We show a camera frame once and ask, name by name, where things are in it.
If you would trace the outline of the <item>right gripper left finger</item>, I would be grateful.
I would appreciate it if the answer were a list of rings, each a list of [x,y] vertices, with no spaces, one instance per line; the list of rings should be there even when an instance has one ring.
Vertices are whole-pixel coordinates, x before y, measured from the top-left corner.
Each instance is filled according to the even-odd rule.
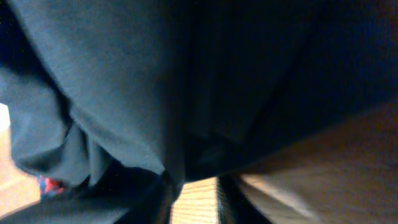
[[[169,174],[112,169],[93,187],[18,210],[2,224],[168,223],[177,196]]]

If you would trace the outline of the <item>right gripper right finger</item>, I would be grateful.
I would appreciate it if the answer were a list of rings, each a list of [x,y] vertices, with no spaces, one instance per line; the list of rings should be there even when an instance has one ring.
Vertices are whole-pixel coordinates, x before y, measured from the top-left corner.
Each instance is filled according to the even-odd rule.
[[[272,224],[227,175],[217,177],[217,207],[219,224]]]

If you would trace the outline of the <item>black leggings with red waistband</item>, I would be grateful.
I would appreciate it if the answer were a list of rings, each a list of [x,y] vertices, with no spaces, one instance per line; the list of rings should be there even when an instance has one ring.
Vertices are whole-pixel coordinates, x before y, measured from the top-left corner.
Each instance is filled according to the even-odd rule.
[[[2,1],[1,102],[44,202],[261,159],[310,203],[397,202],[396,1]]]

